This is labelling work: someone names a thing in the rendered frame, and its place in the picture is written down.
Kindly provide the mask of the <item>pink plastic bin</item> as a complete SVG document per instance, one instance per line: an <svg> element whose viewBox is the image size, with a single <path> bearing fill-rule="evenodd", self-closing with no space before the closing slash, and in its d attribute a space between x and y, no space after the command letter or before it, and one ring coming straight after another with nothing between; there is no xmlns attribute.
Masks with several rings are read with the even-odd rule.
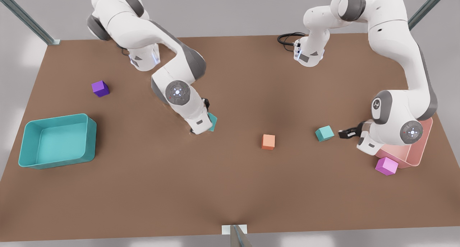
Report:
<svg viewBox="0 0 460 247"><path fill-rule="evenodd" d="M375 156L379 159L387 157L397 162L398 169L418 166L432 129L433 119L430 118L420 123L423 126L423 135L417 142L405 146L384 145Z"/></svg>

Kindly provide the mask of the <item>silver frame post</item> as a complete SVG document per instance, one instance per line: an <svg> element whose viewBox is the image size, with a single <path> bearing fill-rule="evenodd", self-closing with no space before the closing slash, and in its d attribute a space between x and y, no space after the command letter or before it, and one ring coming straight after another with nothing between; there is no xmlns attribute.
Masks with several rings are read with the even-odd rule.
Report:
<svg viewBox="0 0 460 247"><path fill-rule="evenodd" d="M54 39L42 28L15 0L0 0L19 20L21 20L36 36L47 45L59 45L61 40Z"/></svg>
<svg viewBox="0 0 460 247"><path fill-rule="evenodd" d="M222 225L221 234L230 236L230 247L253 247L247 238L248 226L240 225Z"/></svg>
<svg viewBox="0 0 460 247"><path fill-rule="evenodd" d="M426 15L430 10L434 8L441 0L427 0L424 4L409 18L408 27L411 31Z"/></svg>

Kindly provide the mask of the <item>teal plastic bin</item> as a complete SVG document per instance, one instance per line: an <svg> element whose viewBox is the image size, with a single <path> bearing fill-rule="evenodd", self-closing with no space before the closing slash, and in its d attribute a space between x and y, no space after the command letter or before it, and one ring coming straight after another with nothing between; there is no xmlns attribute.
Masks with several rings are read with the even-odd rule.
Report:
<svg viewBox="0 0 460 247"><path fill-rule="evenodd" d="M47 169L90 162L96 132L97 123L85 113L30 121L24 128L18 165Z"/></svg>

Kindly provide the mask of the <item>dark purple cube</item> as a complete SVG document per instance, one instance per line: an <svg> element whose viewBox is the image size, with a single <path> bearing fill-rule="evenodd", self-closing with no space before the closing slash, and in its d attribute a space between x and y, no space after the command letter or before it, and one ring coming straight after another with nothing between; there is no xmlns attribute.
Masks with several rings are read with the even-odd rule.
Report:
<svg viewBox="0 0 460 247"><path fill-rule="evenodd" d="M110 93L110 90L107 84L101 80L91 84L93 93L95 93L99 98L106 96Z"/></svg>

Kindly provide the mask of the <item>pink magenta cube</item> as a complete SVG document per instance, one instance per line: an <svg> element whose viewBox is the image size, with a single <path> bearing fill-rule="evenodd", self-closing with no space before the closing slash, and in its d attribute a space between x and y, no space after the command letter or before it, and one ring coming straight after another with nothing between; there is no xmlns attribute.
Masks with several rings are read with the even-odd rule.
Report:
<svg viewBox="0 0 460 247"><path fill-rule="evenodd" d="M378 160L375 170L381 172L382 174L389 176L396 173L398 169L398 163L394 160L391 160L388 157L384 157Z"/></svg>

